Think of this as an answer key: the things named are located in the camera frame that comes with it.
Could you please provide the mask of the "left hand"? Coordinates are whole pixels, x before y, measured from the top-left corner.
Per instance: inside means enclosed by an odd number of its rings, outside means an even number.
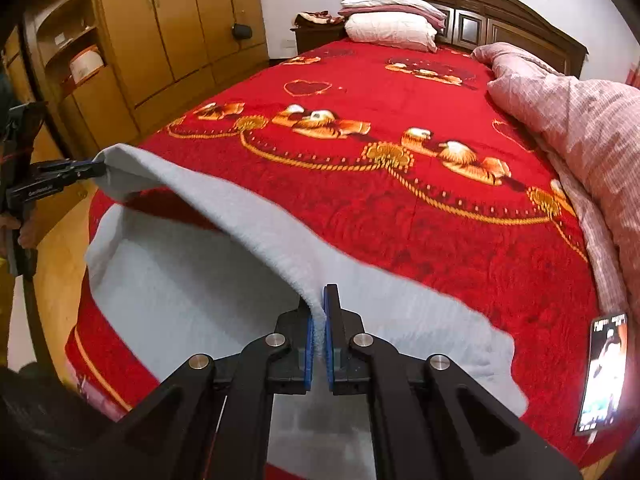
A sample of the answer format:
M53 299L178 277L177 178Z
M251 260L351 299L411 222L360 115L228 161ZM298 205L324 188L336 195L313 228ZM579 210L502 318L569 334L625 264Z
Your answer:
M37 226L31 218L26 219L24 222L19 222L10 214L2 214L0 232L0 254L2 259L5 259L8 253L6 236L13 232L18 233L18 244L24 249L34 249L38 245Z

